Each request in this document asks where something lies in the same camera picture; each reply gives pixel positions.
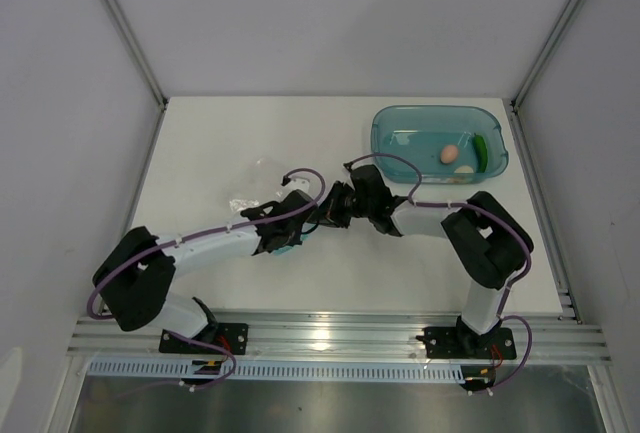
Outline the white egg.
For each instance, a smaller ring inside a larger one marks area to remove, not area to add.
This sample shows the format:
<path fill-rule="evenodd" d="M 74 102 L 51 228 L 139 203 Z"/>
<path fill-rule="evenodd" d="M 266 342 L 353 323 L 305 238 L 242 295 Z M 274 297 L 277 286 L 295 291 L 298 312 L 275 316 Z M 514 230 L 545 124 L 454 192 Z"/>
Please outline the white egg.
<path fill-rule="evenodd" d="M 462 165 L 455 169 L 455 174 L 474 174 L 475 170 L 469 165 Z"/>

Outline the clear zip top bag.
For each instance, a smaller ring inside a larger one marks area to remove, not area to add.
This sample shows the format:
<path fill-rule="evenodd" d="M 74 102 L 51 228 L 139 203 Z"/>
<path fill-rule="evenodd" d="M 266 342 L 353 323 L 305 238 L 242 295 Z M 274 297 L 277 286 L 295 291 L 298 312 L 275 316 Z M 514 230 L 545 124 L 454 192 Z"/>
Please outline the clear zip top bag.
<path fill-rule="evenodd" d="M 241 221 L 248 221 L 240 215 L 240 212 L 247 208 L 256 207 L 269 201 L 282 201 L 280 197 L 280 188 L 284 184 L 284 179 L 290 176 L 301 176 L 311 181 L 309 196 L 314 198 L 317 192 L 317 182 L 313 179 L 313 175 L 306 171 L 298 171 L 294 167 L 288 167 L 282 163 L 276 162 L 269 158 L 260 158 L 241 174 L 239 174 L 229 187 L 227 199 L 229 207 L 234 215 L 238 216 Z M 302 230 L 302 242 L 304 239 L 305 227 L 309 220 L 304 224 Z M 274 251 L 274 255 L 284 254 L 295 246 L 288 246 Z"/>

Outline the brown egg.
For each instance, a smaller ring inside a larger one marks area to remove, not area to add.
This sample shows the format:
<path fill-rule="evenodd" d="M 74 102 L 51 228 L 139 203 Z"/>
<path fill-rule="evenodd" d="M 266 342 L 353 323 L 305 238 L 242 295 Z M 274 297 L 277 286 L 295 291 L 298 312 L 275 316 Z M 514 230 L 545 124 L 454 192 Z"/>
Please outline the brown egg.
<path fill-rule="evenodd" d="M 440 161 L 448 165 L 453 163 L 459 156 L 459 149 L 456 145 L 446 145 L 440 152 Z"/>

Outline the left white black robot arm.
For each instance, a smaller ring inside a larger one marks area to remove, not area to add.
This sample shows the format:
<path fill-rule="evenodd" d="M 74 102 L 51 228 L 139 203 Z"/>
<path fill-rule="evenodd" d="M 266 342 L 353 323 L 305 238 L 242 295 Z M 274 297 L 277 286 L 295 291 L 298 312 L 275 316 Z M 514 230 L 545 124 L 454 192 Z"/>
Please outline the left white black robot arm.
<path fill-rule="evenodd" d="M 161 238 L 136 227 L 120 240 L 94 274 L 96 295 L 124 332 L 160 328 L 197 353 L 216 343 L 219 322 L 197 297 L 170 291 L 174 280 L 216 262 L 272 253 L 302 243 L 317 203 L 300 190 L 282 201 L 243 210 L 224 226 Z"/>

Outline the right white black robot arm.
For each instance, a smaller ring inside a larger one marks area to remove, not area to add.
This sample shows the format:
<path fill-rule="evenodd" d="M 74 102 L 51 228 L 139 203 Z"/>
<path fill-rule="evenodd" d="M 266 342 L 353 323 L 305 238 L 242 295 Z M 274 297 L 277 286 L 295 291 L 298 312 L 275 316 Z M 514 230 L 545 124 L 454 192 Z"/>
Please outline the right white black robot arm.
<path fill-rule="evenodd" d="M 530 236 L 489 193 L 479 191 L 462 203 L 420 203 L 391 192 L 373 165 L 350 171 L 350 181 L 335 182 L 311 216 L 311 223 L 347 229 L 364 218 L 381 234 L 445 238 L 471 285 L 456 320 L 455 341 L 468 356 L 492 345 L 513 284 L 531 267 Z"/>

